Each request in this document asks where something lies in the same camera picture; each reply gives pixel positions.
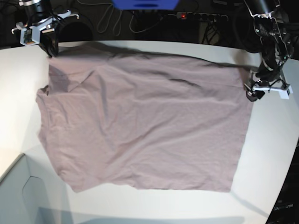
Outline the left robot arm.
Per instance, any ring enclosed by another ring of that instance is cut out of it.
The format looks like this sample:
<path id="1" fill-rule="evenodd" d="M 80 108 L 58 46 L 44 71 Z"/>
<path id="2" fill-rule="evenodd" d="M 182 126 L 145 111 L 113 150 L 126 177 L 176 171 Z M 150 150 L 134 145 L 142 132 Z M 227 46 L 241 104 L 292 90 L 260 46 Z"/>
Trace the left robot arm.
<path id="1" fill-rule="evenodd" d="M 298 23 L 290 23 L 278 0 L 245 0 L 236 9 L 232 30 L 239 46 L 262 57 L 244 82 L 246 97 L 255 102 L 266 92 L 277 91 L 288 99 L 292 93 L 283 66 L 292 58 L 299 39 Z"/>

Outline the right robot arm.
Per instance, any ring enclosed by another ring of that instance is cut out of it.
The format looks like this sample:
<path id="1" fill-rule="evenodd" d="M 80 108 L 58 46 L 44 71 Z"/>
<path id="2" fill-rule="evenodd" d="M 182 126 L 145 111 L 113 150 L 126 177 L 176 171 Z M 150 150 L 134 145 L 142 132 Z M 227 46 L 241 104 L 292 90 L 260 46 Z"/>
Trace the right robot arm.
<path id="1" fill-rule="evenodd" d="M 59 52 L 58 35 L 61 25 L 66 18 L 79 19 L 79 14 L 70 10 L 58 14 L 53 11 L 49 0 L 21 0 L 19 5 L 24 7 L 28 20 L 26 23 L 16 23 L 11 33 L 19 34 L 21 45 L 38 45 L 48 57 L 56 57 Z"/>

